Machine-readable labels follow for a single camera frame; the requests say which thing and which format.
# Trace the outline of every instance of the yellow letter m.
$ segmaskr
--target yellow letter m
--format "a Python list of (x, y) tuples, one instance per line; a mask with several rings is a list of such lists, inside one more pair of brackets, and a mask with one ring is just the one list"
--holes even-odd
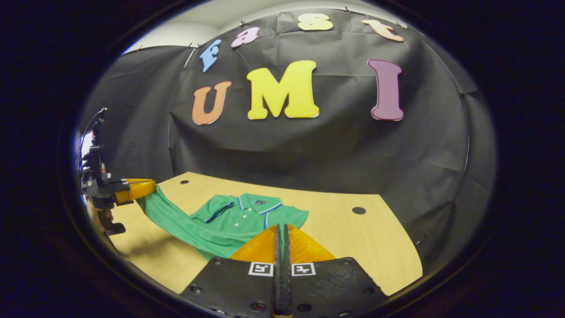
[(314, 118), (320, 109), (314, 105), (312, 96), (312, 71), (316, 68), (314, 61), (296, 61), (286, 68), (280, 82), (273, 77), (267, 68), (259, 68), (249, 72), (247, 79), (251, 81), (251, 110), (249, 119), (267, 118), (267, 110), (263, 107), (263, 99), (271, 114), (278, 117), (288, 96), (288, 106), (284, 114), (290, 118)]

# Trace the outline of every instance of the black backdrop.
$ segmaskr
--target black backdrop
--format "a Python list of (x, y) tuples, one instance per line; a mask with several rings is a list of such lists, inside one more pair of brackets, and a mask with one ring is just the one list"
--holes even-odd
[[(326, 14), (334, 27), (303, 31), (298, 17), (304, 13)], [(404, 42), (378, 35), (361, 22), (365, 19), (391, 25)], [(231, 48), (250, 27), (260, 27), (258, 38)], [(217, 38), (217, 60), (203, 73), (198, 57)], [(305, 59), (316, 62), (312, 91), (320, 115), (249, 120), (247, 74), (266, 67), (280, 80), (288, 64)], [(377, 99), (370, 59), (402, 69), (405, 116), (399, 122), (370, 115)], [(231, 86), (221, 116), (210, 125), (194, 123), (193, 93), (222, 81)], [(214, 99), (212, 90), (206, 111)], [(424, 274), (441, 269), (468, 243), (493, 188), (495, 136), (477, 85), (413, 27), (365, 14), (324, 8), (280, 12), (199, 49), (132, 51), (95, 86), (81, 130), (102, 107), (109, 109), (101, 140), (113, 174), (161, 182), (191, 171), (300, 190), (380, 194), (416, 245)]]
[[(76, 195), (68, 188), (72, 178), (57, 167), (72, 165), (64, 160), (72, 156), (65, 144), (74, 138), (66, 123), (77, 121), (78, 105), (84, 104), (101, 66), (154, 24), (123, 34), (165, 8), (170, 13), (181, 9), (178, 4), (98, 0), (5, 6), (9, 46), (2, 65), (8, 72), (3, 127), (8, 129), (3, 142), (10, 177), (8, 199), (2, 201), (2, 296), (7, 316), (173, 315), (163, 306), (166, 299), (150, 288), (133, 288), (120, 276), (123, 272), (118, 275), (107, 266), (118, 269), (119, 264), (107, 263), (109, 255), (104, 261), (94, 256), (93, 245), (80, 239), (63, 213), (79, 206), (62, 197)], [(450, 281), (396, 316), (562, 315), (562, 256), (556, 252), (563, 231), (558, 199), (562, 157), (555, 146), (563, 144), (555, 67), (557, 7), (514, 1), (381, 5), (418, 20), (424, 33), (434, 33), (473, 72), (492, 105), (502, 158), (489, 208), (499, 222), (488, 244)], [(461, 35), (464, 41), (457, 40)], [(126, 41), (112, 47), (120, 38)]]

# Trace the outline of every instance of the green polo shirt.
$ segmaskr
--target green polo shirt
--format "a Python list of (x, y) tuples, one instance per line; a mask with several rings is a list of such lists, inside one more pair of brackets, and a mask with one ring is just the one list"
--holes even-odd
[(283, 205), (279, 198), (251, 194), (214, 195), (189, 216), (170, 202), (159, 186), (137, 202), (153, 223), (194, 246), (207, 260), (214, 255), (230, 257), (274, 224), (300, 228), (308, 217), (308, 211)]

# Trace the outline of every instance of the shirt sleeve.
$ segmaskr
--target shirt sleeve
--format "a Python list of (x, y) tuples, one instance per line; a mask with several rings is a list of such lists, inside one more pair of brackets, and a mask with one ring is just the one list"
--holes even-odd
[(197, 219), (205, 222), (218, 209), (234, 202), (236, 198), (233, 196), (214, 195), (208, 202), (201, 206), (196, 212), (190, 215), (191, 219)]
[(290, 207), (290, 209), (288, 223), (292, 224), (294, 227), (300, 228), (308, 218), (308, 211), (300, 210), (295, 207)]

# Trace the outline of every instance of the black mount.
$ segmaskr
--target black mount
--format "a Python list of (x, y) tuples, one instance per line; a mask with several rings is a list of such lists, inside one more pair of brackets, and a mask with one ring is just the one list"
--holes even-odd
[(212, 258), (181, 296), (241, 318), (358, 317), (386, 299), (352, 257), (291, 264), (288, 238), (281, 257), (277, 225), (274, 264)]

